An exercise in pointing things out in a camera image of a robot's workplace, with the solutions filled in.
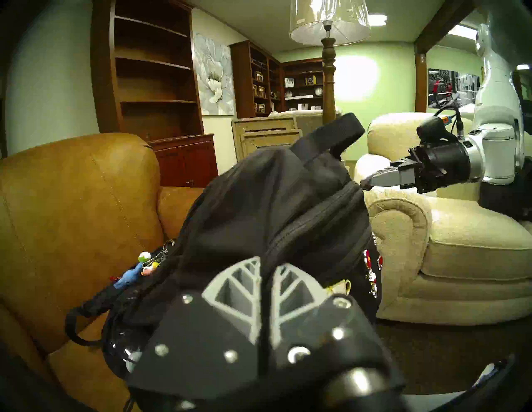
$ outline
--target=wooden bookshelf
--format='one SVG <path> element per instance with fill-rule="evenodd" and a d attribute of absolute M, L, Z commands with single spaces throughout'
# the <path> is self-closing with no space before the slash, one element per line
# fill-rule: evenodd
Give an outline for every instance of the wooden bookshelf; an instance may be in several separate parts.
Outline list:
<path fill-rule="evenodd" d="M 320 106 L 323 109 L 323 94 L 317 96 L 314 92 L 316 87 L 321 87 L 323 89 L 323 62 L 321 58 L 310 58 L 307 60 L 294 60 L 291 62 L 285 62 L 282 64 L 284 76 L 283 83 L 285 78 L 293 78 L 294 86 L 285 87 L 285 92 L 282 95 L 284 102 L 285 110 L 290 110 L 291 108 L 297 108 L 298 103 L 308 104 L 309 109 L 312 106 Z M 305 79 L 307 76 L 314 75 L 316 76 L 315 85 L 307 85 Z M 302 98 L 302 99 L 286 99 L 285 94 L 287 91 L 291 90 L 293 96 L 306 96 L 312 95 L 312 97 Z"/>
<path fill-rule="evenodd" d="M 236 112 L 239 118 L 268 116 L 273 109 L 284 110 L 282 65 L 249 40 L 230 46 L 235 84 Z M 262 80 L 256 72 L 262 73 Z M 254 94 L 253 85 L 265 88 L 265 97 Z M 255 103 L 264 104 L 265 113 L 255 111 Z"/>
<path fill-rule="evenodd" d="M 190 12 L 178 0 L 94 0 L 90 60 L 100 132 L 147 141 L 164 185 L 204 187 L 217 168 L 213 135 L 203 131 Z"/>

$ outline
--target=plush toy keychain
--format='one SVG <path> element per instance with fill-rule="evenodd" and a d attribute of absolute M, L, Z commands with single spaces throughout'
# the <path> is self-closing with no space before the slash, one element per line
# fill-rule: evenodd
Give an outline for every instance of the plush toy keychain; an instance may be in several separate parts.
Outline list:
<path fill-rule="evenodd" d="M 159 263 L 153 262 L 151 265 L 143 267 L 143 265 L 152 258 L 152 255 L 149 252 L 142 252 L 138 255 L 137 265 L 128 271 L 125 271 L 121 278 L 117 279 L 114 283 L 116 289 L 122 289 L 126 285 L 133 283 L 137 280 L 139 274 L 142 276 L 151 275 L 153 271 L 159 266 Z"/>

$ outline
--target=lamp shade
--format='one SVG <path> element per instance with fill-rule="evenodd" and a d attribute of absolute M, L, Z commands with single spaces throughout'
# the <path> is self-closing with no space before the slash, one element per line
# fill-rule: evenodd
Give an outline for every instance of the lamp shade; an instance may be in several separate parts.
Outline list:
<path fill-rule="evenodd" d="M 298 43 L 321 46 L 331 24 L 336 45 L 362 41 L 369 36 L 368 9 L 364 0 L 292 0 L 290 37 Z"/>

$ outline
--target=ceiling light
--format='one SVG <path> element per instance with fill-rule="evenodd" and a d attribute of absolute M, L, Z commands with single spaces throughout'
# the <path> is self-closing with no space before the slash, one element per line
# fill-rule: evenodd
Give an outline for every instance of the ceiling light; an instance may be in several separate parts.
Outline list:
<path fill-rule="evenodd" d="M 466 37 L 471 40 L 477 39 L 477 31 L 475 29 L 470 29 L 469 27 L 461 26 L 459 24 L 457 26 L 454 26 L 449 32 L 449 34 L 455 35 L 455 36 Z"/>
<path fill-rule="evenodd" d="M 385 26 L 386 20 L 388 20 L 388 16 L 385 16 L 384 14 L 368 15 L 368 22 L 370 26 Z"/>

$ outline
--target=carpet floor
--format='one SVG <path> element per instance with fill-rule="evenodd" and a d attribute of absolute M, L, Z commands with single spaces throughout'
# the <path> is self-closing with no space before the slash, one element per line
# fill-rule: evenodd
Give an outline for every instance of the carpet floor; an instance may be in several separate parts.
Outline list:
<path fill-rule="evenodd" d="M 407 384 L 405 394 L 463 391 L 486 365 L 532 339 L 532 316 L 482 326 L 422 325 L 378 320 L 377 333 Z"/>

